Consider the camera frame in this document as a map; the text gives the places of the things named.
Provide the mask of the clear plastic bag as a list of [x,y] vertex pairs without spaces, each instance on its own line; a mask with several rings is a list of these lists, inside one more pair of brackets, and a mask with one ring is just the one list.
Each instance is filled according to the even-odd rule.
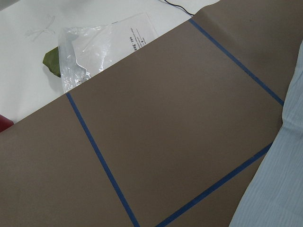
[[63,28],[58,50],[64,93],[156,38],[158,34],[147,13],[103,26]]

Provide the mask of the red bottle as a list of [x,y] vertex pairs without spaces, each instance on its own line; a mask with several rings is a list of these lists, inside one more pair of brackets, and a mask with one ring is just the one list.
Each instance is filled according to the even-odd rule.
[[12,125],[14,125],[12,120],[0,115],[0,132],[5,131],[6,129],[8,129]]

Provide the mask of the light blue button-up shirt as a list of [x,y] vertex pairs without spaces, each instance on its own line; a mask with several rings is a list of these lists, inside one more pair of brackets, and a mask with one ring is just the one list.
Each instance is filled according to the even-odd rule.
[[303,225],[303,50],[282,111],[283,125],[247,187],[231,227]]

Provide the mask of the green cloth piece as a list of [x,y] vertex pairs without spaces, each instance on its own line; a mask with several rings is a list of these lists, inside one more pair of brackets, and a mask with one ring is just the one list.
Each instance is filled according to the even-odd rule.
[[60,64],[59,64],[59,48],[47,52],[43,58],[43,64],[57,77],[61,77]]

